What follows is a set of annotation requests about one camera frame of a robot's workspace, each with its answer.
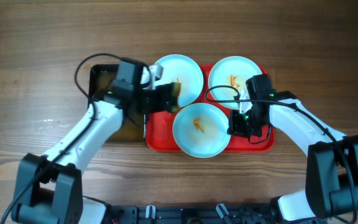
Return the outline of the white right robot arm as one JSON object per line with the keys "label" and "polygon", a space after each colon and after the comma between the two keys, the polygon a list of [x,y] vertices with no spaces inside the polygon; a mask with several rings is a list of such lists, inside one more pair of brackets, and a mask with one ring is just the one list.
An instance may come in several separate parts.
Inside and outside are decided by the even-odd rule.
{"label": "white right robot arm", "polygon": [[276,199],[282,223],[358,212],[358,135],[347,136],[310,113],[291,92],[277,92],[267,75],[256,75],[232,100],[230,135],[260,137],[264,126],[284,132],[307,156],[303,190]]}

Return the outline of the green yellow sponge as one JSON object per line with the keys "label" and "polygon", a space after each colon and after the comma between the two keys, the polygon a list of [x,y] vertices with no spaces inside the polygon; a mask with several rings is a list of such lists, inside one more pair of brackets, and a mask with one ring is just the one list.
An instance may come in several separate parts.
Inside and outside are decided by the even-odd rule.
{"label": "green yellow sponge", "polygon": [[171,91],[172,99],[170,103],[170,112],[177,113],[178,110],[180,109],[180,106],[178,105],[178,97],[180,96],[180,92],[181,92],[181,83],[172,82],[171,86],[172,86],[172,91]]}

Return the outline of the light blue plate bottom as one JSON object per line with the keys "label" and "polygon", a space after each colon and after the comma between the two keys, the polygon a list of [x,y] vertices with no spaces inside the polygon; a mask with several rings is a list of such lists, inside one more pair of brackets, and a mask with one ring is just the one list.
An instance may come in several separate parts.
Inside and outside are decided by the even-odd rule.
{"label": "light blue plate bottom", "polygon": [[204,159],[222,153],[227,147],[231,140],[228,127],[228,118],[218,107],[195,103],[175,116],[172,133],[184,153]]}

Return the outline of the red serving tray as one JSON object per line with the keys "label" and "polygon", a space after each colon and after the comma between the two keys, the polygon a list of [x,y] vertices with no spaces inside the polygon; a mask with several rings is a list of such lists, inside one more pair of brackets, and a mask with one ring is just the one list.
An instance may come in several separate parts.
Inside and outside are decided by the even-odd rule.
{"label": "red serving tray", "polygon": [[[231,110],[218,103],[208,102],[204,94],[208,90],[204,84],[200,96],[194,103],[207,103],[218,107],[227,116]],[[164,112],[153,113],[146,124],[145,141],[149,147],[158,152],[182,152],[177,146],[172,133],[173,121],[176,114]],[[269,151],[275,143],[275,131],[268,126],[262,128],[262,136],[252,136],[250,139],[231,136],[231,140],[223,152],[233,153],[261,153]]]}

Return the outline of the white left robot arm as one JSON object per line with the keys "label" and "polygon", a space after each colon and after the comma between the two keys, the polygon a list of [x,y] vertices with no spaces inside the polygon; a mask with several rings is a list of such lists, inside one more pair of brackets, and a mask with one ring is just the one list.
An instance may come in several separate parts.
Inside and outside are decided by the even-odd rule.
{"label": "white left robot arm", "polygon": [[14,198],[1,222],[116,223],[112,206],[85,197],[82,175],[101,146],[135,113],[178,111],[181,85],[155,85],[163,68],[120,58],[116,76],[87,93],[88,110],[74,128],[41,156],[28,153],[19,163]]}

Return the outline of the black water tray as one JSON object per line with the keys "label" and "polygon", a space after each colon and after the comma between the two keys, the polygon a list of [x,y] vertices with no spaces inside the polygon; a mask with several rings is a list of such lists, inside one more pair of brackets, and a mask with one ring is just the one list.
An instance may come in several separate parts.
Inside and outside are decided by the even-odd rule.
{"label": "black water tray", "polygon": [[[96,64],[89,71],[88,94],[96,92],[108,85],[108,82],[116,77],[118,64]],[[124,122],[121,129],[110,136],[107,142],[142,142],[144,141],[144,116],[139,113],[131,115],[131,120]]]}

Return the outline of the light blue plate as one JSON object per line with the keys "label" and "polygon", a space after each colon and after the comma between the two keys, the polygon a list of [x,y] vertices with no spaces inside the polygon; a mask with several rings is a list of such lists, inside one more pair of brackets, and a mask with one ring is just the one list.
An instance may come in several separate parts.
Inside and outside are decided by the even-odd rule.
{"label": "light blue plate", "polygon": [[[238,91],[247,89],[246,81],[255,75],[261,75],[260,67],[248,58],[230,56],[218,61],[211,69],[208,77],[208,86],[225,85],[236,88]],[[215,100],[233,100],[237,92],[232,88],[215,88],[210,91]],[[221,103],[230,110],[238,110],[237,103]]]}
{"label": "light blue plate", "polygon": [[184,153],[204,159],[222,153],[227,147],[231,140],[228,127],[228,118],[218,107],[195,103],[175,116],[172,133]]}
{"label": "light blue plate", "polygon": [[156,86],[171,82],[181,85],[179,107],[187,106],[199,97],[204,78],[200,66],[193,59],[185,55],[171,54],[158,59],[155,64],[163,68],[162,78],[155,82]]}

